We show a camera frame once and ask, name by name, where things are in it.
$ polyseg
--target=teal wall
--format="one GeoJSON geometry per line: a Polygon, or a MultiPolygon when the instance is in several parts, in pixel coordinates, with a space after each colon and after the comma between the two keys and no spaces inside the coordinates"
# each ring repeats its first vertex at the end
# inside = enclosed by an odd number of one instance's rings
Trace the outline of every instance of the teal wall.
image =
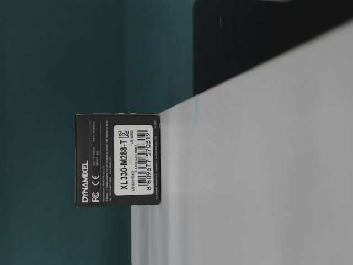
{"type": "Polygon", "coordinates": [[[74,115],[192,96],[192,1],[6,0],[0,264],[130,264],[130,208],[74,208],[74,115]]]}

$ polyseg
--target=label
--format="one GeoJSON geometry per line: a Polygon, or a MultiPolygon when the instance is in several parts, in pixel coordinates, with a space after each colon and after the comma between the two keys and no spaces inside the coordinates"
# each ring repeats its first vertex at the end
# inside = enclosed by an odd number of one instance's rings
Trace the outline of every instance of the label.
{"type": "Polygon", "coordinates": [[[154,192],[153,128],[114,126],[114,194],[151,195],[154,192]]]}

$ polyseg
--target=small print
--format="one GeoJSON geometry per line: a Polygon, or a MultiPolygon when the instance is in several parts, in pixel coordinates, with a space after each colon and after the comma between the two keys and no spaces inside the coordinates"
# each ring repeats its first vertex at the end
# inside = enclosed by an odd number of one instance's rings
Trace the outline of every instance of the small print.
{"type": "Polygon", "coordinates": [[[151,195],[153,128],[151,125],[114,126],[114,194],[151,195]]]}

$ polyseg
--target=dynamixel box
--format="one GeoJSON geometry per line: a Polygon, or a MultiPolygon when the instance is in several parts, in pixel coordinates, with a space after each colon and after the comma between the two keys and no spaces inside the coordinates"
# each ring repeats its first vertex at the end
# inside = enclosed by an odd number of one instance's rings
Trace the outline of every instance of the dynamixel box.
{"type": "Polygon", "coordinates": [[[76,207],[158,204],[159,115],[76,115],[76,207]]]}

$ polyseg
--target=product box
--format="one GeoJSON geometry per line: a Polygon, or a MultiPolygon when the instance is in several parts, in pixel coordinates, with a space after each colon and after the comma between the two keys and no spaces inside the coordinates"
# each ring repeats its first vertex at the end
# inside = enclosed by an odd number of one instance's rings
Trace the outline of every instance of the product box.
{"type": "Polygon", "coordinates": [[[159,204],[159,115],[76,115],[76,207],[159,204]]]}

